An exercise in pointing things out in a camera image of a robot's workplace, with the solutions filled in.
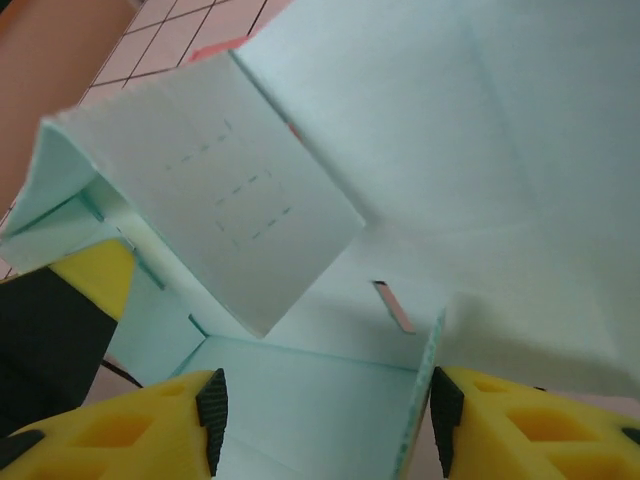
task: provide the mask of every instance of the yellow foam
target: yellow foam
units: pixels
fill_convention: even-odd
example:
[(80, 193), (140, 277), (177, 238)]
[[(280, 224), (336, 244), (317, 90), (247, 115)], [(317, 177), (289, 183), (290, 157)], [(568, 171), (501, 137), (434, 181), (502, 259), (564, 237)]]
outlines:
[(107, 240), (65, 257), (49, 268), (114, 320), (120, 320), (135, 268), (133, 254)]
[(0, 480), (205, 480), (207, 435), (195, 397), (213, 372), (176, 377), (33, 423), (46, 435)]
[(464, 393), (449, 478), (637, 480), (640, 421), (464, 368), (444, 368)]

